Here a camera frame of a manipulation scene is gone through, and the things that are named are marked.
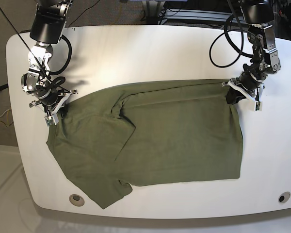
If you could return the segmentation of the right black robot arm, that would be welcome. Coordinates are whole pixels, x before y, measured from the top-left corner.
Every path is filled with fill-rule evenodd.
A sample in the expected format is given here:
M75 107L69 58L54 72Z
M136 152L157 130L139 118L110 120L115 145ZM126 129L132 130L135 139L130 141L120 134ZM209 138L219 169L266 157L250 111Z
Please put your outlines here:
M43 106L48 125L57 124L57 113L65 106L66 100L77 93L76 90L62 87L65 77L61 76L72 57L71 43L63 35L67 12L72 3L71 0L37 1L37 11L30 31L30 38L36 44L29 50L30 67L22 76L22 90L37 98L30 103L30 107ZM67 60L58 71L51 71L49 61L53 57L52 46L61 40L68 46Z

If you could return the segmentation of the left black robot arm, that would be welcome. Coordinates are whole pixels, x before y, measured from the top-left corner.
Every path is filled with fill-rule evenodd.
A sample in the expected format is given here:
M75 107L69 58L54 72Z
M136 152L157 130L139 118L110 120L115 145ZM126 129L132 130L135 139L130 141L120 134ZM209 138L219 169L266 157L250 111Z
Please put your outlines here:
M232 14L224 24L223 36L238 56L250 58L250 65L244 64L239 77L231 78L223 83L229 87L226 95L228 104L236 104L243 99L252 100L256 110L260 109L260 97L264 82L268 75L276 74L281 69L278 51L275 45L275 33L272 26L274 13L268 0L241 0L241 13L238 14L231 1L228 2ZM247 38L252 44L252 54L243 52L244 45L239 48L229 37L228 25L236 20L241 33L241 43Z

